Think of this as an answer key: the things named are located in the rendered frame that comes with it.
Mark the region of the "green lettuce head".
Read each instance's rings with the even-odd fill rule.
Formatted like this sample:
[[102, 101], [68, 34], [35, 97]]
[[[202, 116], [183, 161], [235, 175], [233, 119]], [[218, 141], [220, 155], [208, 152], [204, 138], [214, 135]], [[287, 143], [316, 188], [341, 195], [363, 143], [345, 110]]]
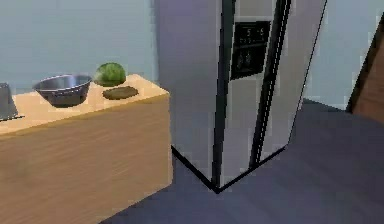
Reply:
[[119, 63], [104, 63], [97, 68], [93, 81], [103, 87], [118, 86], [126, 81], [126, 72]]

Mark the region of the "silver double-door fridge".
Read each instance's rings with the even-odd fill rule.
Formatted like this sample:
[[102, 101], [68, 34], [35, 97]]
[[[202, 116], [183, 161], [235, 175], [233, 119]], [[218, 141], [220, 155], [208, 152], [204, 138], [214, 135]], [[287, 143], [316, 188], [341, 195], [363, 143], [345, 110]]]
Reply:
[[327, 0], [292, 0], [260, 161], [249, 167], [276, 0], [155, 0], [172, 151], [220, 192], [281, 152]]

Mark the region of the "light wooden counter cabinet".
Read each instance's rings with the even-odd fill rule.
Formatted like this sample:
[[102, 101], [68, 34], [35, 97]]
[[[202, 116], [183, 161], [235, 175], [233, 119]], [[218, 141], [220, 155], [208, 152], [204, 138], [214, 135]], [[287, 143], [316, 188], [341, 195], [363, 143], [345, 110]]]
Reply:
[[0, 122], [0, 224], [99, 224], [169, 186], [169, 93], [132, 74], [137, 95], [55, 108], [18, 94], [21, 118]]

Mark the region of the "silver metal bowl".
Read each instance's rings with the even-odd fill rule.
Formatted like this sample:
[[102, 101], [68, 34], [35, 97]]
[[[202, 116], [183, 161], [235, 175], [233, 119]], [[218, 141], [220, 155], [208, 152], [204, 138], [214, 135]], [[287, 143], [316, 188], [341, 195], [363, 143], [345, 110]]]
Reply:
[[64, 74], [43, 79], [33, 89], [52, 106], [66, 108], [86, 100], [91, 82], [88, 75]]

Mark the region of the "brown wooden door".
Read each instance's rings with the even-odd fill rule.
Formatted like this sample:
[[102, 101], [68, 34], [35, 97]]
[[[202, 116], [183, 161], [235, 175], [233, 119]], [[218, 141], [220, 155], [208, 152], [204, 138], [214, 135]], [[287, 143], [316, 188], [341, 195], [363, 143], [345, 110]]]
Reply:
[[384, 124], [384, 12], [345, 111]]

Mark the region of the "grey metal appliance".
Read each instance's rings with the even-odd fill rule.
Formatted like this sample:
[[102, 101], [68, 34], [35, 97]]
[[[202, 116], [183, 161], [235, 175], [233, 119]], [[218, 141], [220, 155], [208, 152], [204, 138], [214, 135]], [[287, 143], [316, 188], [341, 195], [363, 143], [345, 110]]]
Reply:
[[13, 101], [8, 83], [0, 83], [0, 122], [22, 118]]

